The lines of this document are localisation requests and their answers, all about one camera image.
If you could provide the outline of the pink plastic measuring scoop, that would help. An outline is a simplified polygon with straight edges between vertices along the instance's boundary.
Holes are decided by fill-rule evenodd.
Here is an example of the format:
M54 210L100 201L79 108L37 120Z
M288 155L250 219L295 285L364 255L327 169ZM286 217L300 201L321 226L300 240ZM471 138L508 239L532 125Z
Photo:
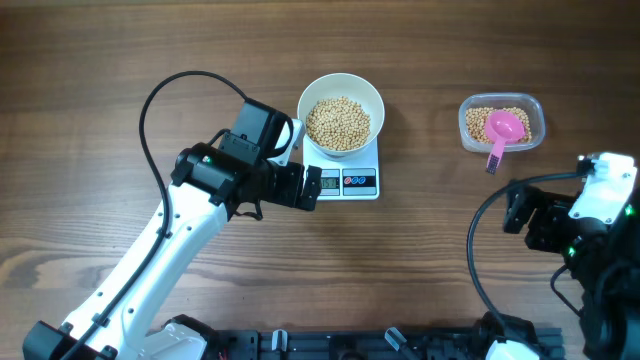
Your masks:
M522 139L525 135L525 127L516 115L498 110L488 116L485 123L485 134L493 142L486 171L494 175L499 167L505 146L517 143Z

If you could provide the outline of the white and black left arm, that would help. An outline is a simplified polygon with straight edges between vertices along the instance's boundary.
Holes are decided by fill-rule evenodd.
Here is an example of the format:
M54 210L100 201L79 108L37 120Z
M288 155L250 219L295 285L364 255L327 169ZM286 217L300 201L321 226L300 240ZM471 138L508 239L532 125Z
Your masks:
M63 324L38 322L27 359L214 359L216 332L186 315L150 330L200 250L243 203L314 209L320 170L290 161L305 125L263 103L244 102L232 129L184 149L155 215L98 289Z

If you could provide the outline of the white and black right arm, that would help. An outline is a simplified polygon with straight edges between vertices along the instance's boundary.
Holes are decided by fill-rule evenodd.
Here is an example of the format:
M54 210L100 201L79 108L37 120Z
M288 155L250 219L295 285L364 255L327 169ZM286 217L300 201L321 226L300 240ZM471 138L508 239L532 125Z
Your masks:
M639 191L585 184L576 196L538 188L539 178L513 181L486 199L472 218L475 238L484 212L507 198L506 233L527 232L531 250L562 256L563 270L582 287L578 316L591 359L639 356Z

